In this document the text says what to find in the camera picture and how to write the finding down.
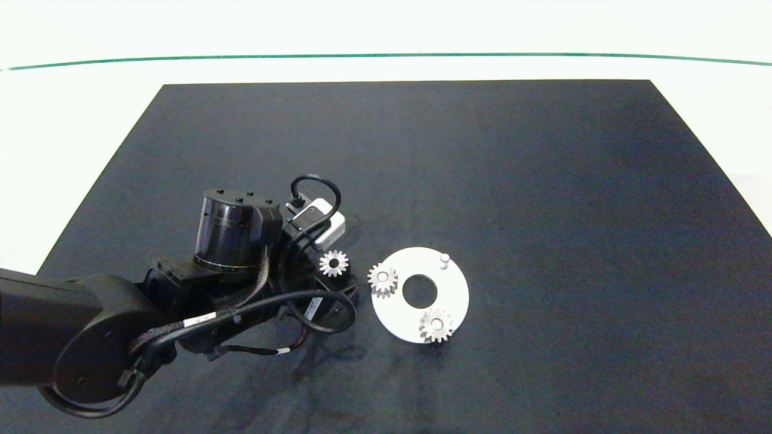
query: metal pin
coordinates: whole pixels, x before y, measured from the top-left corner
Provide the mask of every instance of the metal pin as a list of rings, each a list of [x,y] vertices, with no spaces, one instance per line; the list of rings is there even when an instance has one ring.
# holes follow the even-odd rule
[[[443,253],[439,256],[439,269],[446,270],[448,268],[448,263],[450,262],[450,255],[448,253]]]

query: gear teeth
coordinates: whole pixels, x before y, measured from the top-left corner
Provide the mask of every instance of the gear teeth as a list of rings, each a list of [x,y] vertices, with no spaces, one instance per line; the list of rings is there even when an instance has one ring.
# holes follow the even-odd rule
[[[432,321],[440,320],[442,326],[439,329],[435,329],[432,326]],[[419,336],[424,339],[424,342],[437,342],[442,343],[448,341],[453,335],[455,327],[453,320],[442,309],[428,309],[424,312],[421,320],[418,322]]]
[[[330,261],[336,259],[337,266],[330,266]],[[348,257],[346,253],[340,250],[333,250],[327,252],[319,259],[319,271],[328,277],[343,276],[343,273],[348,270]]]
[[[385,280],[378,278],[382,273],[386,273]],[[393,268],[387,268],[383,263],[378,263],[369,270],[367,282],[376,298],[389,297],[397,291],[397,271]]]

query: white backdrop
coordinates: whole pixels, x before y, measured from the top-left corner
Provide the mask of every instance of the white backdrop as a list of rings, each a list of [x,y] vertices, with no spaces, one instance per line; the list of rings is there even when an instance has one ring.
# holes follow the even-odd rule
[[[772,2],[0,2],[0,267],[35,273],[165,83],[648,79],[772,230]]]

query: black motor housing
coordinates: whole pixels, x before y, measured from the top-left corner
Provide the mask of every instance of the black motor housing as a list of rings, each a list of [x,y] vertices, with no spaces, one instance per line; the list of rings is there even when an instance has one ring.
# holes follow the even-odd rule
[[[81,403],[122,395],[129,343],[167,319],[118,276],[0,270],[0,385],[48,385]]]

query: white label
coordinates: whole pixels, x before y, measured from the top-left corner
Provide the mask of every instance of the white label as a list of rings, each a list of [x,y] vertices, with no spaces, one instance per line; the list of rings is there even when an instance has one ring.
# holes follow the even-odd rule
[[[187,320],[183,320],[182,321],[182,327],[183,328],[190,327],[191,325],[196,325],[196,324],[202,323],[204,321],[208,321],[208,320],[214,319],[216,317],[217,317],[217,312],[211,312],[211,313],[206,314],[206,315],[201,315],[200,317],[188,318]]]
[[[308,309],[306,309],[306,318],[308,320],[313,320],[313,316],[317,314],[320,304],[322,304],[321,297],[311,299],[311,303],[308,303]]]

